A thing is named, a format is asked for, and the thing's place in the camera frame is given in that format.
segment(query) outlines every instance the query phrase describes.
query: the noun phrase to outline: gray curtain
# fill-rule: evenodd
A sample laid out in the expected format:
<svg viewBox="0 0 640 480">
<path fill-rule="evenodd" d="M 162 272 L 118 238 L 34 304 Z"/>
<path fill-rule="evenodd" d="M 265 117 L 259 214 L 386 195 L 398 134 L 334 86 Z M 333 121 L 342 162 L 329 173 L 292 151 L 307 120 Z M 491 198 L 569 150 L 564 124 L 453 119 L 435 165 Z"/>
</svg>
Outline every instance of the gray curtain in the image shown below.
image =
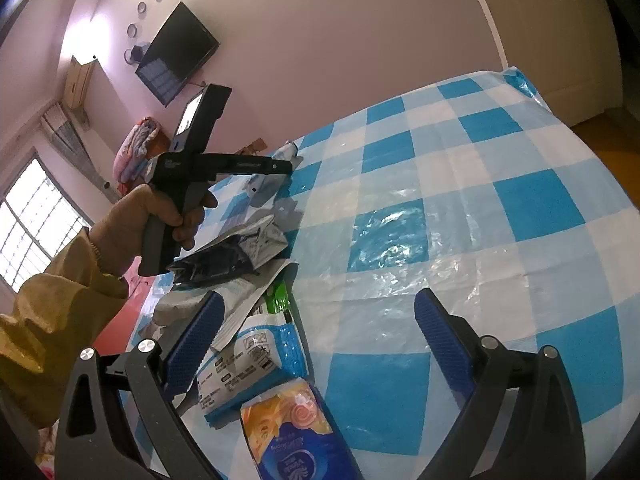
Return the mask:
<svg viewBox="0 0 640 480">
<path fill-rule="evenodd" d="M 55 150 L 82 173 L 89 182 L 94 184 L 111 203 L 115 204 L 120 199 L 120 194 L 111 189 L 96 171 L 89 158 L 82 139 L 78 136 L 71 120 L 65 115 L 60 104 L 55 104 L 40 118 L 40 123 Z"/>
</svg>

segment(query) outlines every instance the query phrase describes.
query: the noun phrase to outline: window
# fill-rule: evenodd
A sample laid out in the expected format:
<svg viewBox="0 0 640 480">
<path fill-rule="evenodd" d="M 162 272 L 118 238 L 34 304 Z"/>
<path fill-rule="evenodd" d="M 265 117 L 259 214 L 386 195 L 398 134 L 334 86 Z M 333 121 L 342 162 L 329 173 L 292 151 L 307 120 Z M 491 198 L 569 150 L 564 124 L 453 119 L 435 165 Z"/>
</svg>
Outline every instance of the window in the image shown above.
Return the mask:
<svg viewBox="0 0 640 480">
<path fill-rule="evenodd" d="M 89 224 L 37 158 L 0 198 L 0 274 L 17 292 Z"/>
</svg>

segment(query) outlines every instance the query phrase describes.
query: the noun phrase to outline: yellow sleeve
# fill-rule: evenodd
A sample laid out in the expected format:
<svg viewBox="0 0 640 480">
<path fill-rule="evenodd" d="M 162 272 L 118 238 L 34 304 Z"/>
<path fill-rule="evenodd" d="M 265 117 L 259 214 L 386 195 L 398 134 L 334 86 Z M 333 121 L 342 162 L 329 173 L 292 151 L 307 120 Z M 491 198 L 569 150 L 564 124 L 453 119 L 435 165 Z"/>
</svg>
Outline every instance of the yellow sleeve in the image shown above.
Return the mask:
<svg viewBox="0 0 640 480">
<path fill-rule="evenodd" d="M 12 314 L 0 314 L 0 382 L 38 428 L 56 421 L 79 353 L 127 295 L 124 280 L 100 271 L 83 229 L 42 274 L 24 282 Z"/>
</svg>

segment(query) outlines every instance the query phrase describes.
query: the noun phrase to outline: checkered tablecloth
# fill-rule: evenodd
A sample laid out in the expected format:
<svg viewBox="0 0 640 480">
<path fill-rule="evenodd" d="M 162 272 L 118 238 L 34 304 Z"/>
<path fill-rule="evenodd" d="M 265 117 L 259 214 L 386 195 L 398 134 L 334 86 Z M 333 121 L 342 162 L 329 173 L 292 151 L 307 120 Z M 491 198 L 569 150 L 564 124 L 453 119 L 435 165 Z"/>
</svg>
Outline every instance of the checkered tablecloth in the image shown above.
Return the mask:
<svg viewBox="0 0 640 480">
<path fill-rule="evenodd" d="M 640 412 L 640 216 L 522 73 L 420 88 L 297 144 L 262 209 L 286 231 L 313 380 L 364 478 L 415 479 L 458 414 L 414 320 L 425 286 L 479 334 L 559 349 L 601 468 Z M 244 179 L 214 186 L 198 246 L 256 213 Z M 238 421 L 183 420 L 222 473 L 257 478 Z"/>
</svg>

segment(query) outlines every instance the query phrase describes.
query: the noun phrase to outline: blue gripper pad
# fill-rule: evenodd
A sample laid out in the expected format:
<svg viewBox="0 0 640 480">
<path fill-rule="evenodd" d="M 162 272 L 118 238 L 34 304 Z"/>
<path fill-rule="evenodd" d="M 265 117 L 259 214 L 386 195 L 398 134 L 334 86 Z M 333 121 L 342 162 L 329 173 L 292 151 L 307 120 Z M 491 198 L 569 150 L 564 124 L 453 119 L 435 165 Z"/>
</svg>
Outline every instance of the blue gripper pad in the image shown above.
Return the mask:
<svg viewBox="0 0 640 480">
<path fill-rule="evenodd" d="M 194 315 L 165 362 L 166 399 L 173 399 L 174 396 L 187 391 L 224 320 L 225 302 L 217 292 L 212 292 Z"/>
<path fill-rule="evenodd" d="M 429 288 L 415 296 L 415 320 L 431 347 L 449 387 L 465 399 L 471 397 L 476 384 L 471 356 L 449 323 L 450 316 Z"/>
</svg>

